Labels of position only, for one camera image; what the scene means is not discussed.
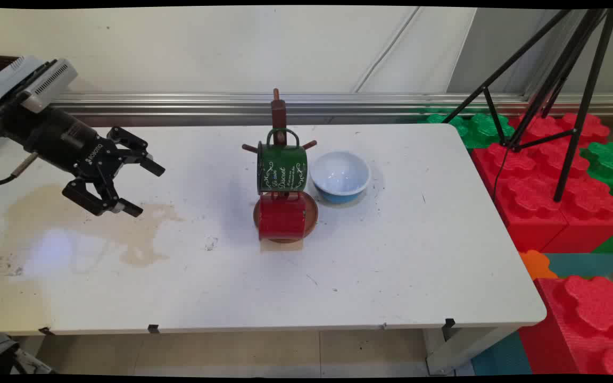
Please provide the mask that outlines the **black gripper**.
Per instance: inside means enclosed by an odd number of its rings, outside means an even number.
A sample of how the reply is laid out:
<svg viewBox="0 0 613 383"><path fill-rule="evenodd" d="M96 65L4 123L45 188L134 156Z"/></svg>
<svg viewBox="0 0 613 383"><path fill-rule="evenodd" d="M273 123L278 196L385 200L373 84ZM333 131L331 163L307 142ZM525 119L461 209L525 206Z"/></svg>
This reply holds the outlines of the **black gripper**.
<svg viewBox="0 0 613 383"><path fill-rule="evenodd" d="M100 137L95 129L54 107L40 113L13 107L0 118L0 136L72 174L74 180L64 187L63 196L97 217L112 212L137 218L143 213L119 196L112 181L124 163L138 164L157 177L165 172L147 151L148 143L135 134L115 126L106 138Z"/></svg>

